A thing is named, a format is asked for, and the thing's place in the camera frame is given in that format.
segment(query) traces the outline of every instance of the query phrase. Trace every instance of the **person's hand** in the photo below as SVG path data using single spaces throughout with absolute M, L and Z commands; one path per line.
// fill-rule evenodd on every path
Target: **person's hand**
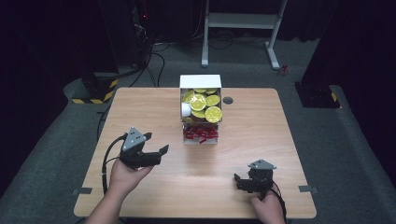
M 276 185 L 273 186 L 273 190 L 279 192 Z M 261 222 L 265 224 L 285 224 L 282 206 L 280 205 L 279 199 L 271 190 L 267 191 L 262 201 L 258 197 L 252 197 L 250 201 Z
M 122 197 L 126 197 L 134 190 L 140 181 L 149 174 L 153 166 L 144 167 L 140 170 L 131 169 L 122 161 L 117 159 L 111 170 L 110 183 L 107 193 L 115 192 Z

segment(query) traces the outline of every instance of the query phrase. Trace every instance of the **open box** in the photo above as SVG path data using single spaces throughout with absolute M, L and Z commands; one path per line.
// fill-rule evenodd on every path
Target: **open box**
M 180 76 L 183 143 L 216 144 L 222 121 L 220 75 Z

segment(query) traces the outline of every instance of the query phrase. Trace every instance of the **gold foil coin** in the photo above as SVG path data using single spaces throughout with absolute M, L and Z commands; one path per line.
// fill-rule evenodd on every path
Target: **gold foil coin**
M 203 110 L 206 107 L 205 97 L 200 93 L 194 94 L 190 100 L 190 106 L 191 109 L 196 111 Z
M 206 105 L 207 106 L 213 106 L 213 105 L 218 105 L 220 103 L 220 97 L 217 95 L 210 95 L 206 97 Z
M 197 117 L 198 119 L 204 119 L 205 118 L 205 111 L 204 110 L 192 110 L 191 113 Z
M 217 106 L 210 106 L 205 111 L 205 118 L 207 121 L 209 121 L 211 123 L 217 123 L 222 118 L 222 111 Z
M 217 90 L 218 90 L 218 88 L 209 88 L 206 90 L 206 93 L 210 95 L 210 94 L 215 93 Z
M 183 103 L 189 103 L 194 96 L 195 92 L 193 90 L 189 90 L 184 94 L 183 98 L 181 98 L 181 102 Z
M 198 93 L 204 93 L 204 92 L 206 92 L 206 89 L 194 89 L 194 91 L 196 91 Z

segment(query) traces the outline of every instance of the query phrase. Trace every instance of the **black dot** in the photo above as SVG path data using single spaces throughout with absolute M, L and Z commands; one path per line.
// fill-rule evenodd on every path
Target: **black dot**
M 230 104 L 233 103 L 233 98 L 231 98 L 230 96 L 226 96 L 226 97 L 223 98 L 223 102 L 226 105 L 230 105 Z

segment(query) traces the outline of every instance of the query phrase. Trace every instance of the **hazard tape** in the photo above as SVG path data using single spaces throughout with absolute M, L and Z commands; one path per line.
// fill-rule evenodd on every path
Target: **hazard tape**
M 118 79 L 113 80 L 107 91 L 104 92 L 104 97 L 102 98 L 72 98 L 72 102 L 75 104 L 104 104 L 107 103 L 111 97 L 113 96 L 114 89 L 117 86 L 117 83 L 119 82 Z

